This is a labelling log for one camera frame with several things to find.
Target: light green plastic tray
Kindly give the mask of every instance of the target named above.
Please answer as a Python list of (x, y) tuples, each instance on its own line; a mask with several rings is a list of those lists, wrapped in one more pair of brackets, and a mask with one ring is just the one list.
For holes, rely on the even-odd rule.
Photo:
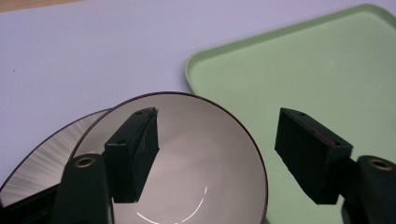
[(341, 205), (305, 196), (274, 150), (280, 107), (309, 114), (354, 146), (396, 162), (396, 19), (362, 5), (206, 49), (187, 61), (195, 94), (224, 106), (257, 142), (271, 223), (342, 223)]

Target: green tray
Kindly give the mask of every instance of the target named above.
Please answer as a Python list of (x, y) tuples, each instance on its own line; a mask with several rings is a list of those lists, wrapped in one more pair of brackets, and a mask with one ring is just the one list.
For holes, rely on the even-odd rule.
[(247, 127), (268, 174), (271, 223), (342, 223), (316, 205), (274, 150), (280, 107), (304, 111), (354, 146), (396, 162), (396, 18), (361, 5), (193, 54), (192, 91)]

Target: white table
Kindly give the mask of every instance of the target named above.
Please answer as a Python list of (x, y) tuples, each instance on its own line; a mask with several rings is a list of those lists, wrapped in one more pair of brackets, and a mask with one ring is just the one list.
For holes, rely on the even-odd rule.
[[(195, 51), (366, 1), (81, 1), (0, 13), (0, 183), (69, 122), (190, 89)], [(396, 14), (394, 0), (373, 0)]]

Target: white surface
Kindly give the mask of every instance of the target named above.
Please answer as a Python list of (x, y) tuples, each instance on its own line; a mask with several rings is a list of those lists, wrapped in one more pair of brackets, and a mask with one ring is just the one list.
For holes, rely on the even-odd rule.
[[(197, 50), (362, 3), (99, 0), (0, 13), (0, 183), (75, 119), (142, 93), (190, 91), (183, 67)], [(369, 3), (396, 14), (394, 0)]]

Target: tray rim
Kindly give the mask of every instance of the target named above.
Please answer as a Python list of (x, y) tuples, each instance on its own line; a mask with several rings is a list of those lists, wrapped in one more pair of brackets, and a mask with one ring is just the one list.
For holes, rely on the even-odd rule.
[(271, 39), (275, 39), (277, 37), (281, 37), (284, 35), (289, 35), (297, 31), (301, 31), (303, 29), (307, 29), (310, 27), (314, 27), (317, 25), (321, 25), (325, 22), (335, 21), (347, 16), (360, 13), (363, 11), (372, 12), (379, 18), (387, 21), (391, 26), (394, 26), (396, 29), (396, 17), (391, 14), (386, 9), (374, 5), (374, 4), (361, 4), (354, 7), (348, 7), (346, 9), (342, 9), (339, 11), (335, 11), (333, 13), (329, 13), (323, 16), (319, 16), (313, 19), (296, 22), (294, 24), (286, 25), (275, 30), (270, 30), (266, 32), (262, 32), (255, 35), (250, 35), (242, 38), (238, 38), (234, 41), (230, 41), (221, 45), (217, 45), (215, 47), (202, 49), (194, 52), (185, 62), (184, 66), (184, 76), (187, 80), (187, 84), (194, 94), (200, 94), (198, 88), (194, 85), (192, 76), (194, 74), (191, 72), (192, 68), (199, 62), (226, 54), (228, 52), (232, 52), (237, 49), (245, 48), (248, 46), (252, 46), (254, 44), (258, 44), (261, 42), (265, 42)]

